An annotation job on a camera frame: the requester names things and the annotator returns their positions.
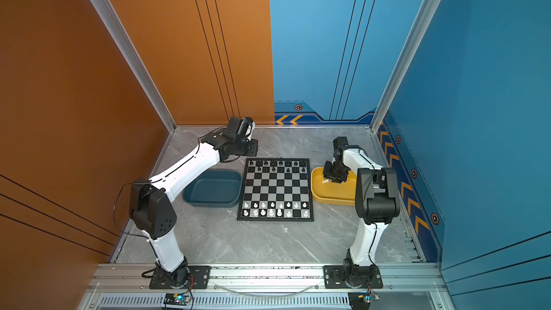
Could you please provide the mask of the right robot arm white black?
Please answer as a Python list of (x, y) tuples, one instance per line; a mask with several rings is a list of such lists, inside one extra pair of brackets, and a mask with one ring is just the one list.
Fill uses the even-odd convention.
[(396, 171), (373, 162), (345, 136), (334, 139), (333, 147), (334, 160), (325, 163), (323, 177), (333, 185), (344, 185), (351, 172), (356, 175), (354, 209), (359, 225), (343, 264), (324, 267), (325, 287), (383, 288), (375, 255), (385, 229), (400, 215)]

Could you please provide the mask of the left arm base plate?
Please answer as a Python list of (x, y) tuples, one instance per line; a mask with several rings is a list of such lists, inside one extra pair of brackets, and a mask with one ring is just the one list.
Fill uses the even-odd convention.
[(150, 279), (150, 289), (203, 290), (209, 283), (210, 266), (184, 266), (167, 272), (156, 266)]

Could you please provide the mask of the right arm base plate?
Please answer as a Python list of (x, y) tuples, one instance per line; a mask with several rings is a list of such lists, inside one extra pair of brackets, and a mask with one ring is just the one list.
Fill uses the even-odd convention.
[(326, 288), (383, 288), (383, 277), (378, 266), (325, 266), (324, 285)]

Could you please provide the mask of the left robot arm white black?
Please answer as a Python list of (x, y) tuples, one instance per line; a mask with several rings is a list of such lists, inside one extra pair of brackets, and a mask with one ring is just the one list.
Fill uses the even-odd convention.
[(154, 271), (170, 288), (191, 288), (191, 272), (174, 233), (177, 215), (172, 205), (185, 187), (212, 166), (231, 156), (256, 156), (258, 141), (251, 137), (255, 122), (233, 116), (226, 126), (206, 133), (197, 147), (158, 175), (131, 184), (129, 217), (143, 233), (156, 256)]

